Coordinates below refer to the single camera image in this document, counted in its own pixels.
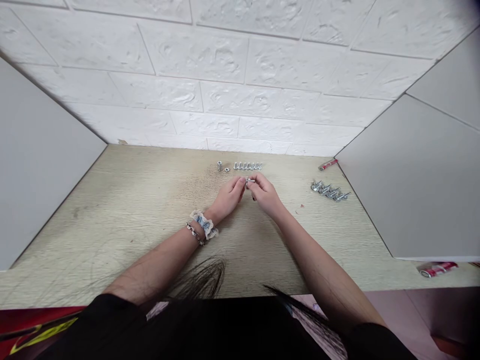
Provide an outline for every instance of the desk surface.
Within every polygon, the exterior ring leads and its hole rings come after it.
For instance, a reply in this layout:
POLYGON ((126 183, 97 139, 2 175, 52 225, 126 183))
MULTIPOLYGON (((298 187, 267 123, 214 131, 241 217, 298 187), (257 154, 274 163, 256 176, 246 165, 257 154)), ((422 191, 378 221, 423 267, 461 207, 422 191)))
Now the desk surface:
MULTIPOLYGON (((0 272, 0 309, 87 305, 123 270, 185 225, 192 210, 215 199, 220 185, 246 171, 217 171, 217 161, 263 162, 303 227, 364 291, 480 285, 480 269, 462 264, 437 278, 417 262, 390 256, 356 196, 336 203, 310 189, 324 180, 352 191, 326 158, 109 145, 13 267, 0 272)), ((189 267, 227 259, 220 297, 265 295, 261 284, 288 294, 308 289, 273 222, 250 192, 199 249, 189 267)))

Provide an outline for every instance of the gray partition panel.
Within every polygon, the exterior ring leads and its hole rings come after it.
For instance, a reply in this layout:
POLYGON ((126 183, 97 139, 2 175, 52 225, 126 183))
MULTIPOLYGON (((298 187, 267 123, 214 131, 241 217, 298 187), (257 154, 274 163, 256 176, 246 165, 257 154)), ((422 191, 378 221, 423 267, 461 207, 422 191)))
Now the gray partition panel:
POLYGON ((480 29, 432 67, 407 93, 480 130, 480 29))
POLYGON ((336 158, 395 258, 480 260, 478 131, 404 95, 336 158))
POLYGON ((0 271, 107 146, 0 58, 0 271))

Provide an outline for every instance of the bracelet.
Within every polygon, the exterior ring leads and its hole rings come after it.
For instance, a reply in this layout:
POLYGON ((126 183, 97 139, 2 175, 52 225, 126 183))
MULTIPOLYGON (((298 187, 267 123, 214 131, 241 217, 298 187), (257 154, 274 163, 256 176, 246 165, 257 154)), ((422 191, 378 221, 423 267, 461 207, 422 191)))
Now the bracelet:
POLYGON ((204 241, 200 238, 200 235, 198 232, 195 231, 192 225, 190 225, 189 222, 186 223, 186 228, 191 231, 191 234, 196 238, 200 246, 204 246, 205 243, 204 241))

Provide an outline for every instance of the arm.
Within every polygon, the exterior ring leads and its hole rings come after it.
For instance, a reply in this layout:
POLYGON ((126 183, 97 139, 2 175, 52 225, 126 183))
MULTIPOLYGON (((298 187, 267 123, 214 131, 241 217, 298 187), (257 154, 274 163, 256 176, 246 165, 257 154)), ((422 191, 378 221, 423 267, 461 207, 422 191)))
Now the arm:
POLYGON ((386 327, 380 314, 352 278, 309 235, 280 201, 274 186, 257 173, 249 182, 254 200, 280 228, 306 284, 327 318, 347 334, 355 325, 375 323, 386 327))
MULTIPOLYGON (((244 190, 245 178, 235 176, 223 184, 213 205, 203 215, 216 226, 235 209, 244 190)), ((190 224, 204 239, 205 232, 200 224, 196 221, 190 224)), ((138 259, 103 294, 113 294, 140 305, 165 291, 198 247, 199 242, 192 232, 183 227, 138 259)))

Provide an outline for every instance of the white brick wall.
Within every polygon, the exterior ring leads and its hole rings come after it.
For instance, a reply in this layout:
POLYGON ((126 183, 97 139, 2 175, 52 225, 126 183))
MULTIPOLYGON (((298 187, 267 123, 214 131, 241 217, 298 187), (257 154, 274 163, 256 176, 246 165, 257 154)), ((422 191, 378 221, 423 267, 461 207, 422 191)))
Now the white brick wall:
POLYGON ((468 3, 0 0, 0 51, 112 144, 334 156, 478 25, 468 3))

